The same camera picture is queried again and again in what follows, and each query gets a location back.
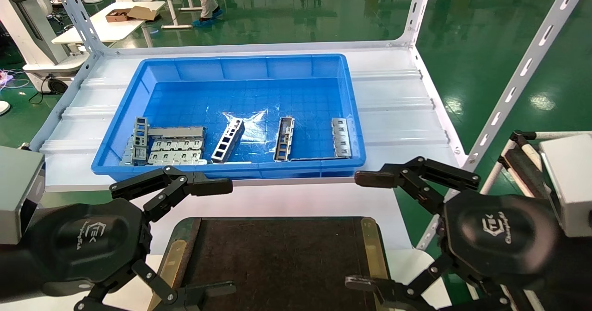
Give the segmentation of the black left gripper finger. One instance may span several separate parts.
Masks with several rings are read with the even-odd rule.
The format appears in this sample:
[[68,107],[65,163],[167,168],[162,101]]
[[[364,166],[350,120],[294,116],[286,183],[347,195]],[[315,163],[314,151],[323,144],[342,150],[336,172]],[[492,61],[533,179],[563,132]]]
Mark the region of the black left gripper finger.
[[233,183],[228,178],[207,178],[202,172],[183,172],[175,166],[165,166],[110,185],[113,199],[137,199],[153,192],[157,194],[143,206],[144,216],[157,222],[186,196],[228,195]]
[[[173,289],[158,276],[144,260],[137,260],[131,270],[160,298],[155,311],[200,311],[208,298],[224,296],[236,292],[233,281],[223,281],[207,285],[190,285]],[[75,311],[121,311],[121,308],[102,303],[109,292],[106,284],[95,284],[90,293],[76,303]]]

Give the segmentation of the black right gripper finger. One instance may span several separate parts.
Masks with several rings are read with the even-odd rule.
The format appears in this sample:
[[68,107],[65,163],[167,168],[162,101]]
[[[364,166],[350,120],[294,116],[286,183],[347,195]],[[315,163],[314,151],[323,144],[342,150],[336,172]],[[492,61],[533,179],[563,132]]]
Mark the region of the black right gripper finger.
[[[457,261],[442,254],[431,266],[421,272],[408,285],[391,279],[379,279],[360,275],[347,276],[345,286],[349,289],[372,292],[382,307],[404,311],[437,311],[422,294],[446,272],[456,268]],[[497,293],[486,298],[440,308],[440,311],[508,311],[509,299]]]
[[384,164],[378,171],[357,171],[354,179],[362,187],[401,188],[431,214],[442,214],[444,196],[429,182],[457,191],[476,190],[481,182],[472,172],[424,157],[403,164]]

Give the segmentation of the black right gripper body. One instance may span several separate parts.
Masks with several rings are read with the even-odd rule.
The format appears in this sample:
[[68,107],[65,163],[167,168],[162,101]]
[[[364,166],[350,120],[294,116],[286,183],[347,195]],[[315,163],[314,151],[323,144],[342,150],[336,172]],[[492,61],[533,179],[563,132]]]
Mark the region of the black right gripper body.
[[446,245],[476,279],[539,281],[563,231],[543,201],[458,194],[443,206]]

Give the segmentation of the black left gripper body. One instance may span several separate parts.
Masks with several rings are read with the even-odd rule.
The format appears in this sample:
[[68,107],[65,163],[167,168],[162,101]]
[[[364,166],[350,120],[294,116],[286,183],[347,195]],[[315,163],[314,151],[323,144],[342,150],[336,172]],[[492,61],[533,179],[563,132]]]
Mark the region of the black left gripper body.
[[124,199],[51,208],[31,228],[31,252],[44,283],[123,286],[151,241],[144,212]]

